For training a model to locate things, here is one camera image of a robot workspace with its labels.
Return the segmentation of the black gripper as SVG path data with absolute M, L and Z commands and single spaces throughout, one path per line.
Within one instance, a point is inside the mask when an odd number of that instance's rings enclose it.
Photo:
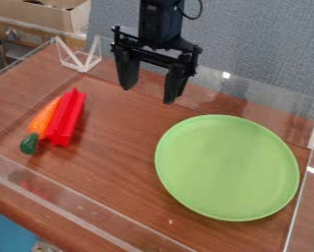
M 189 78 L 197 73 L 202 49 L 182 38 L 183 19 L 197 20 L 202 14 L 202 1 L 197 1 L 198 13 L 191 17 L 185 11 L 186 0 L 141 0 L 138 28 L 112 26 L 112 53 L 122 88 L 128 91 L 135 86 L 141 61 L 167 68 L 166 104 L 183 94 Z

